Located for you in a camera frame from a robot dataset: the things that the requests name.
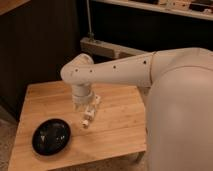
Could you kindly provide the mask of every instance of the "black plate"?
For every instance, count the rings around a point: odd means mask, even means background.
[[[36,129],[32,145],[38,154],[45,156],[53,155],[67,145],[70,134],[70,127],[65,121],[50,119]]]

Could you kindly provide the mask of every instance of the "tiled floor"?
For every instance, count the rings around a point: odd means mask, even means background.
[[[16,125],[0,120],[0,171],[7,171],[16,129]],[[134,163],[136,157],[132,154],[57,171],[147,171],[146,156],[138,164]]]

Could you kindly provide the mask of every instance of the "dark wall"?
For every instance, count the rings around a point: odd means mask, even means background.
[[[78,1],[81,36],[87,34],[86,10]],[[213,21],[92,2],[95,38],[146,51],[203,47],[213,50]]]
[[[0,105],[17,119],[28,84],[60,79],[79,53],[73,0],[32,0],[0,16]]]

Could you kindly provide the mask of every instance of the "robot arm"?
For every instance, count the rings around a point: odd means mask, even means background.
[[[80,54],[61,70],[63,81],[72,86],[75,104],[88,104],[94,96],[91,83],[114,83],[151,87],[154,80],[176,58],[198,55],[199,48],[165,50],[94,64]]]
[[[151,86],[146,105],[149,171],[213,170],[211,51],[159,51],[96,65],[82,54],[63,67],[61,76],[72,85],[74,103],[92,99],[93,82]]]

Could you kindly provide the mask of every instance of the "wooden tabletop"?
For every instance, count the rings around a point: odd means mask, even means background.
[[[68,85],[61,81],[29,85],[9,171],[45,171],[145,151],[145,112],[138,89],[95,84],[93,90],[102,101],[94,122],[84,129],[83,114],[74,111]],[[51,118],[65,120],[72,139],[58,154],[40,156],[32,149],[32,135]]]

